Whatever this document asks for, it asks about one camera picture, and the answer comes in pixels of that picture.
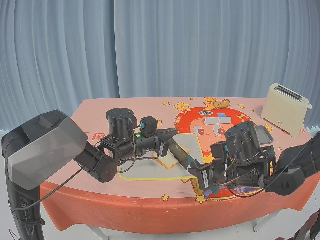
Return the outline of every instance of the bread slice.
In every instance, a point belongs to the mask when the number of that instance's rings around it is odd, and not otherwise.
[[[186,147],[186,146],[183,146],[181,144],[178,144],[180,147],[182,147],[182,149],[187,153],[189,154],[190,153],[190,150]],[[152,157],[156,157],[157,156],[157,153],[156,152],[153,152],[151,154]],[[162,165],[164,166],[165,168],[167,168],[168,170],[170,170],[172,167],[174,167],[177,163],[178,163],[178,160],[174,157],[174,155],[170,152],[170,150],[168,150],[167,152],[167,155],[164,156],[164,157],[161,157],[159,156],[159,158],[157,159],[157,161]]]

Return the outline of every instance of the cream toaster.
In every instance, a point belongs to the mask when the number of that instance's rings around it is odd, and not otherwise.
[[[269,87],[261,118],[266,119],[296,138],[304,128],[307,109],[312,105],[309,100],[296,92],[274,83]]]

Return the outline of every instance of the table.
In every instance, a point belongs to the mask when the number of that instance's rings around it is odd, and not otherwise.
[[[130,108],[138,121],[153,116],[158,120],[158,128],[176,127],[179,134],[175,140],[187,146],[190,155],[202,162],[213,159],[210,144],[222,140],[223,132],[229,127],[246,120],[266,126],[270,131],[276,158],[287,147],[301,145],[311,138],[306,130],[292,138],[262,120],[264,101],[263,98],[214,97],[87,99],[71,118],[94,144],[108,134],[106,111]],[[204,116],[208,115],[231,119],[220,125],[204,125]],[[262,192],[250,198],[238,198],[226,189],[221,189],[218,195],[201,191],[197,180],[192,175],[182,174],[179,168],[172,173],[156,161],[147,162],[154,169],[146,170],[150,178],[138,162],[127,174],[116,175],[108,183],[98,182],[82,171],[44,200],[43,205],[58,230],[81,223],[144,234],[199,232],[243,223],[280,209],[300,211],[320,179],[320,174],[307,178],[289,196]],[[69,162],[41,184],[40,196],[49,193],[78,169],[76,162]],[[238,188],[237,191],[241,195],[253,192],[249,188]]]

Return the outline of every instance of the table leg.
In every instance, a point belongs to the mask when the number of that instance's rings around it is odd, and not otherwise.
[[[104,234],[98,227],[96,227],[96,226],[88,226],[88,225],[87,225],[87,227],[100,240],[109,240],[109,237],[106,234]]]
[[[265,218],[262,219],[257,225],[253,227],[254,232],[257,232],[261,229],[264,225],[266,225],[270,220],[272,220],[282,209],[277,210],[273,213],[268,214]]]

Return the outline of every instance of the metal tray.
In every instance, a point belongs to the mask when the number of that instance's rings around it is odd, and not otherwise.
[[[265,126],[257,125],[255,128],[260,145],[270,144],[273,142],[273,137]]]

